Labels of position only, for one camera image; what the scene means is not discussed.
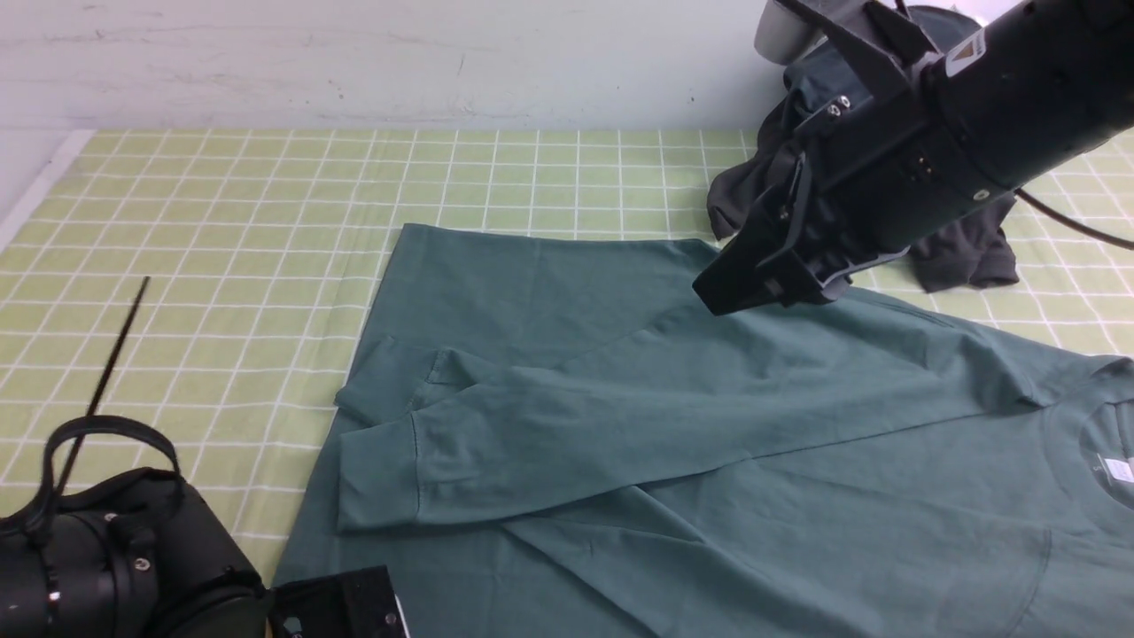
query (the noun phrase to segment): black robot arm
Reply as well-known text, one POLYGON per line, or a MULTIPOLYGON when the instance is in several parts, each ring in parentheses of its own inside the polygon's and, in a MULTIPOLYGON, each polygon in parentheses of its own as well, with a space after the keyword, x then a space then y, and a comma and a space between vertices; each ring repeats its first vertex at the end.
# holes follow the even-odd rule
POLYGON ((850 273, 1134 127, 1134 0, 1029 0, 949 51, 874 0, 773 5, 869 96, 795 128, 795 171, 694 283, 717 314, 833 300, 850 273))

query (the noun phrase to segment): white grid line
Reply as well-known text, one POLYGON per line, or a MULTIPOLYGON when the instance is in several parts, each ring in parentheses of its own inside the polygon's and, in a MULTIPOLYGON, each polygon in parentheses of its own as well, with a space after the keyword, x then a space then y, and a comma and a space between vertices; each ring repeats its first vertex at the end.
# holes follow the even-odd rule
MULTIPOLYGON (((134 189, 134 188, 136 188, 136 187, 137 187, 137 185, 138 185, 139 182, 141 182, 141 179, 135 179, 135 180, 134 180, 134 184, 133 184, 133 185, 130 186, 130 192, 133 192, 133 189, 134 189)), ((90 188, 90 187, 91 187, 91 186, 92 186, 93 184, 94 184, 94 179, 92 179, 92 180, 91 180, 91 182, 90 182, 90 184, 87 184, 87 188, 90 188)), ((115 209, 115 212, 113 212, 113 214, 111 214, 111 219, 113 219, 115 216, 117 216, 117 215, 118 215, 118 214, 119 214, 119 213, 121 212, 122 207, 124 207, 124 206, 126 205, 126 201, 127 201, 127 199, 126 199, 125 197, 124 197, 124 198, 121 199, 121 202, 120 202, 120 203, 118 204, 118 206, 117 206, 117 207, 115 209)), ((61 229, 61 228, 62 228, 62 226, 64 226, 64 224, 62 224, 62 223, 60 223, 60 224, 59 224, 59 228, 57 228, 57 229, 56 229, 56 232, 58 232, 58 231, 59 231, 59 229, 61 229)), ((149 229, 149 230, 146 231, 146 238, 149 238, 149 237, 150 237, 150 235, 151 235, 151 233, 153 232, 153 229, 154 229, 154 228, 156 228, 156 227, 158 227, 158 224, 156 224, 156 223, 153 223, 153 224, 152 224, 152 226, 150 227, 150 229, 149 229)), ((107 230, 108 230, 109 228, 110 228, 109 226, 104 226, 104 227, 102 228, 102 230, 100 230, 100 232, 99 232, 99 237, 98 237, 98 238, 95 239, 95 245, 96 245, 96 244, 99 243, 99 239, 101 239, 101 238, 102 238, 102 237, 103 237, 103 236, 105 235, 105 232, 107 232, 107 230)), ((88 261, 91 260, 91 256, 92 256, 93 254, 94 254, 94 247, 92 246, 92 247, 90 248, 90 250, 88 250, 88 252, 86 253, 86 255, 85 255, 85 256, 83 257, 83 261, 82 261, 82 262, 79 263, 79 265, 78 265, 78 267, 76 269, 76 271, 75 271, 75 272, 73 272, 73 273, 70 274, 70 277, 68 278, 68 280, 67 280, 67 283, 66 283, 66 284, 64 286, 62 290, 60 291, 60 296, 65 296, 65 295, 67 294, 67 291, 68 291, 68 290, 70 289, 70 287, 71 287, 73 284, 75 284, 75 281, 76 281, 76 280, 78 279, 78 273, 79 273, 79 272, 82 272, 82 271, 84 270, 84 266, 85 266, 85 265, 87 264, 87 262, 88 262, 88 261)), ((136 258, 137 258, 137 255, 138 255, 138 254, 141 254, 141 250, 138 250, 138 252, 136 252, 136 253, 134 254, 134 257, 133 257, 133 258, 132 258, 132 261, 130 261, 130 264, 132 264, 132 265, 134 264, 134 260, 136 260, 136 258)), ((125 274, 124 274, 124 275, 120 275, 120 277, 119 277, 118 281, 117 281, 117 282, 115 283, 115 289, 113 289, 113 291, 111 292, 111 298, 115 298, 115 297, 117 297, 117 296, 118 296, 118 291, 119 291, 119 290, 121 289, 121 286, 122 286, 122 283, 124 283, 124 282, 125 282, 125 281, 126 281, 127 279, 129 279, 129 278, 130 278, 130 277, 128 277, 128 275, 125 275, 125 274)), ((54 312, 56 309, 57 309, 57 307, 50 307, 50 308, 48 309, 48 313, 46 313, 46 315, 44 315, 44 317, 43 317, 43 324, 46 324, 46 322, 48 322, 48 321, 49 321, 49 318, 50 318, 50 315, 51 315, 51 313, 52 313, 52 312, 54 312)), ((71 360, 70 360, 70 364, 71 364, 73 366, 74 366, 75 364, 77 364, 77 363, 78 363, 78 358, 79 358, 79 357, 82 356, 82 354, 83 354, 83 352, 84 352, 84 351, 85 351, 85 350, 87 349, 87 347, 90 346, 90 343, 91 343, 91 335, 92 335, 92 334, 94 333, 94 327, 95 327, 95 326, 98 326, 98 325, 99 325, 99 324, 100 324, 100 323, 102 322, 102 318, 103 318, 103 316, 105 316, 105 314, 107 314, 107 312, 108 312, 109 309, 110 309, 110 306, 108 305, 108 306, 105 306, 105 307, 102 307, 102 308, 101 308, 101 309, 99 311, 99 316, 98 316, 98 317, 95 318, 95 322, 94 322, 94 324, 92 325, 92 329, 91 329, 91 332, 88 332, 88 333, 86 334, 86 337, 85 337, 85 338, 83 339, 83 342, 82 342, 82 344, 79 344, 79 347, 78 347, 78 348, 77 348, 77 349, 75 350, 75 354, 74 354, 74 355, 71 356, 71 360)), ((19 356, 19 357, 18 357, 17 359, 16 359, 16 363, 17 363, 17 364, 22 363, 22 361, 23 361, 23 358, 27 356, 27 351, 28 351, 28 349, 29 349, 29 348, 32 347, 32 343, 33 343, 33 341, 28 341, 28 342, 27 342, 27 344, 25 344, 25 346, 24 346, 24 350, 23 350, 23 351, 20 352, 20 356, 19 356)), ((8 374, 6 374, 6 375, 5 375, 5 378, 3 378, 3 381, 0 381, 0 388, 3 388, 3 386, 5 386, 6 384, 7 384, 8 380, 10 378, 10 376, 11 376, 12 374, 14 374, 14 371, 9 369, 8 374)), ((51 403, 52 403, 52 402, 53 402, 53 401, 56 400, 56 398, 57 398, 57 397, 59 395, 59 391, 60 391, 60 390, 62 390, 62 388, 64 388, 64 382, 65 382, 66 380, 67 380, 67 375, 60 375, 60 376, 59 376, 59 380, 58 380, 58 381, 56 382, 56 385, 54 385, 54 388, 53 388, 53 389, 51 390, 51 394, 50 394, 50 395, 48 395, 48 399, 46 399, 46 401, 44 401, 44 402, 43 402, 43 405, 42 405, 42 406, 41 406, 41 407, 40 407, 40 408, 39 408, 39 409, 36 410, 35 415, 34 415, 34 416, 33 416, 33 418, 31 419, 31 423, 28 424, 28 427, 27 427, 27 431, 26 431, 26 432, 24 433, 24 439, 27 439, 27 437, 29 437, 29 436, 32 435, 32 433, 33 433, 33 432, 34 432, 34 429, 35 429, 35 425, 36 425, 36 424, 39 423, 39 420, 40 420, 40 417, 41 417, 41 416, 43 415, 43 411, 44 411, 44 409, 45 409, 45 408, 46 408, 48 406, 50 406, 50 405, 51 405, 51 403)), ((108 392, 108 393, 107 393, 107 397, 108 397, 108 399, 109 399, 110 397, 112 397, 112 395, 113 395, 113 389, 108 389, 108 390, 110 391, 110 392, 108 392)), ((75 442, 73 441, 73 442, 70 442, 70 443, 69 443, 69 444, 68 444, 68 445, 66 446, 66 448, 67 448, 67 450, 68 450, 68 452, 69 452, 69 451, 70 451, 70 449, 73 448, 74 443, 75 443, 75 442)), ((17 459, 19 459, 19 456, 20 456, 20 453, 23 452, 24 448, 25 448, 25 443, 19 443, 18 445, 16 445, 16 450, 15 450, 15 452, 12 452, 12 456, 11 456, 11 460, 10 460, 10 461, 8 462, 8 465, 7 465, 6 467, 5 467, 5 469, 3 469, 3 473, 0 473, 0 485, 3 485, 3 483, 5 483, 5 482, 6 482, 7 479, 8 479, 8 475, 9 475, 10 473, 11 473, 11 469, 12 469, 12 468, 14 468, 14 467, 16 466, 16 460, 17 460, 17 459)))
MULTIPOLYGON (((335 133, 332 131, 331 133, 331 139, 333 139, 333 138, 335 138, 335 133)), ((328 152, 330 152, 330 148, 331 148, 331 144, 328 143, 327 144, 328 152)), ((339 244, 342 243, 342 237, 344 237, 344 230, 340 229, 339 230, 339 236, 336 238, 336 245, 339 245, 339 244)), ((333 260, 327 260, 327 266, 325 266, 325 270, 323 271, 324 279, 327 279, 327 278, 330 277, 331 266, 333 264, 335 264, 333 260)), ((322 281, 319 284, 319 296, 322 296, 323 288, 325 286, 327 286, 327 281, 325 280, 322 281)), ((304 326, 304 331, 303 331, 304 334, 311 332, 311 324, 312 324, 312 322, 314 322, 315 315, 316 315, 316 313, 314 311, 312 311, 310 314, 307 314, 307 324, 306 324, 306 326, 304 326)), ((271 414, 271 416, 268 419, 268 427, 264 428, 264 436, 263 436, 263 440, 261 441, 261 448, 256 452, 256 460, 252 463, 252 471, 248 473, 248 485, 246 486, 244 495, 240 497, 240 509, 237 510, 236 521, 232 525, 232 529, 240 529, 240 524, 244 521, 244 514, 247 511, 247 507, 248 507, 248 499, 249 499, 249 495, 252 494, 253 482, 256 480, 256 475, 260 471, 260 463, 262 462, 262 460, 264 458, 264 451, 268 449, 266 444, 268 444, 269 441, 271 441, 272 429, 276 427, 277 416, 279 415, 279 403, 284 401, 284 397, 285 397, 285 392, 287 392, 288 383, 291 381, 291 375, 293 375, 293 373, 294 373, 297 364, 299 363, 299 356, 302 354, 303 354, 303 350, 296 349, 295 355, 291 356, 291 365, 289 366, 290 371, 288 371, 287 374, 284 376, 284 383, 280 384, 279 393, 276 395, 276 406, 272 407, 272 414, 271 414)))
MULTIPOLYGON (((285 141, 284 142, 284 144, 285 144, 285 153, 286 153, 287 145, 289 145, 290 143, 291 143, 290 141, 285 141)), ((327 151, 330 151, 330 148, 331 148, 331 144, 328 143, 327 144, 327 151)), ((273 177, 274 177, 276 172, 279 170, 280 164, 282 164, 284 156, 285 156, 284 154, 280 154, 279 161, 276 162, 276 167, 272 169, 272 176, 273 177)), ((315 185, 315 181, 312 180, 311 187, 314 188, 314 185, 315 185)), ((296 230, 296 228, 298 228, 298 221, 299 221, 301 216, 302 215, 297 215, 296 216, 296 224, 294 224, 291 227, 291 231, 288 235, 287 244, 286 244, 288 246, 290 246, 291 241, 295 239, 295 230, 296 230)), ((248 227, 251 227, 251 219, 252 218, 249 218, 249 224, 248 224, 248 227)), ((234 252, 232 253, 232 261, 235 261, 235 260, 236 260, 236 253, 234 252)), ((281 258, 279 261, 279 263, 276 264, 276 271, 272 273, 272 279, 271 279, 272 282, 268 286, 268 290, 270 290, 271 287, 273 284, 276 284, 276 282, 279 281, 280 271, 282 270, 282 267, 284 267, 284 260, 281 258)), ((261 317, 264 315, 264 309, 266 307, 266 294, 268 294, 268 290, 264 291, 264 294, 265 294, 264 303, 261 304, 261 306, 256 308, 256 315, 255 315, 255 317, 252 321, 252 325, 253 326, 259 325, 260 321, 261 321, 261 317)), ((200 332, 201 332, 201 326, 198 325, 197 330, 194 332, 194 335, 196 335, 200 332)), ((232 367, 232 372, 231 372, 231 374, 230 374, 230 376, 228 378, 228 384, 226 384, 226 386, 225 386, 225 394, 221 395, 221 399, 220 399, 220 403, 221 405, 226 403, 226 401, 228 400, 228 395, 232 391, 232 386, 236 383, 237 372, 240 371, 242 365, 244 364, 244 358, 248 355, 248 349, 251 347, 252 347, 252 340, 245 340, 244 341, 244 346, 240 348, 240 355, 237 358, 236 365, 232 367)), ((302 348, 297 347, 296 348, 296 354, 298 355, 301 351, 302 351, 302 348)), ((273 410, 272 410, 272 418, 274 418, 274 417, 276 417, 276 409, 273 408, 273 410)), ((209 435, 212 434, 213 429, 217 427, 217 423, 218 422, 220 422, 220 410, 219 409, 215 412, 213 412, 212 419, 209 422, 209 427, 208 427, 208 429, 205 429, 205 440, 208 440, 209 435)), ((264 431, 268 431, 269 428, 271 428, 271 419, 269 419, 268 424, 264 427, 264 431)), ((194 479, 194 477, 196 477, 197 470, 201 468, 201 459, 203 459, 203 458, 204 458, 204 454, 198 454, 197 458, 194 459, 194 461, 193 461, 193 469, 189 470, 189 473, 188 473, 188 479, 189 479, 189 482, 192 482, 194 479)))
MULTIPOLYGON (((251 134, 244 138, 244 141, 240 144, 240 150, 242 151, 247 147, 248 141, 251 138, 252 138, 251 134)), ((236 165, 236 163, 234 162, 232 165, 229 167, 229 172, 231 172, 232 167, 235 167, 235 165, 236 165)), ((213 197, 213 201, 212 201, 212 205, 213 206, 217 205, 217 201, 218 201, 219 197, 220 197, 220 188, 217 189, 217 196, 213 197)), ((198 224, 197 229, 196 229, 196 232, 193 235, 193 239, 189 240, 189 245, 193 245, 193 244, 196 243, 197 238, 201 236, 201 230, 202 229, 204 229, 204 224, 198 224)), ((153 325, 153 318, 154 318, 154 316, 158 315, 156 307, 160 307, 160 306, 167 304, 166 298, 169 296, 169 290, 174 289, 174 280, 181 272, 181 270, 185 269, 185 262, 188 260, 191 252, 192 250, 186 249, 185 253, 181 255, 181 258, 177 262, 177 266, 174 267, 174 274, 170 275, 169 283, 161 291, 161 297, 158 299, 158 303, 155 304, 154 311, 150 314, 149 321, 146 322, 145 327, 142 330, 142 334, 145 334, 150 330, 150 326, 153 325)), ((228 264, 225 267, 225 273, 226 274, 229 273, 232 270, 232 263, 236 261, 236 255, 238 253, 236 250, 234 250, 231 253, 231 255, 229 256, 228 264)), ((170 398, 174 395, 174 391, 177 389, 177 381, 181 377, 181 373, 183 373, 183 369, 185 368, 185 365, 188 363, 189 358, 193 356, 193 346, 196 343, 197 335, 201 334, 201 325, 204 324, 204 318, 209 314, 209 309, 212 309, 212 304, 215 303, 217 297, 220 295, 220 289, 221 289, 221 286, 218 283, 217 284, 217 289, 213 290, 212 298, 209 300, 209 305, 206 306, 208 308, 201 315, 201 324, 197 325, 197 330, 194 331, 193 332, 193 337, 189 338, 189 344, 185 349, 185 355, 181 356, 181 360, 180 360, 180 363, 178 363, 177 368, 175 369, 174 378, 170 382, 169 388, 166 390, 166 395, 162 398, 162 401, 161 401, 162 405, 169 402, 170 398)), ((124 371, 129 371, 129 369, 133 368, 134 357, 138 354, 139 350, 142 350, 141 347, 135 348, 133 351, 130 351, 130 355, 127 358, 126 364, 122 366, 124 371)), ((159 427, 159 428, 161 427, 161 411, 162 411, 162 408, 159 407, 158 411, 154 414, 154 417, 153 417, 154 426, 159 427)), ((142 453, 144 451, 145 451, 145 449, 139 445, 138 446, 137 456, 134 458, 134 466, 135 467, 138 463, 142 462, 142 453)), ((194 470, 196 470, 196 463, 198 463, 201 461, 201 457, 203 457, 203 454, 198 456, 197 459, 194 460, 194 470)))

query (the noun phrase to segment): green grid mat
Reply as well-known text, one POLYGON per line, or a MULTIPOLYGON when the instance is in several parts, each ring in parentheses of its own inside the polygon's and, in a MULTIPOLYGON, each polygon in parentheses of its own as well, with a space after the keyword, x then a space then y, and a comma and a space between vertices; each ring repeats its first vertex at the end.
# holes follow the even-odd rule
MULTIPOLYGON (((153 424, 265 576, 333 416, 379 274, 407 221, 577 239, 701 237, 742 131, 104 131, 0 253, 0 512, 79 416, 141 277, 154 280, 104 411, 153 424)), ((1134 236, 1134 136, 1033 192, 1134 236)), ((902 266, 857 281, 1085 354, 1134 354, 1134 255, 1024 204, 1023 281, 921 294, 902 266)), ((155 453, 94 437, 76 488, 155 453)))

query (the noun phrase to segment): green long-sleeve shirt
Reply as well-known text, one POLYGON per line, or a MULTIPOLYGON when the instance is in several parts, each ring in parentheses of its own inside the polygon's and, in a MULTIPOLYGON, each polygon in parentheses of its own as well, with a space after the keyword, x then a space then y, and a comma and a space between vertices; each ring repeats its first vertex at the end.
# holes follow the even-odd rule
POLYGON ((426 638, 1126 632, 1127 360, 714 317, 711 257, 407 227, 277 580, 389 564, 426 638))

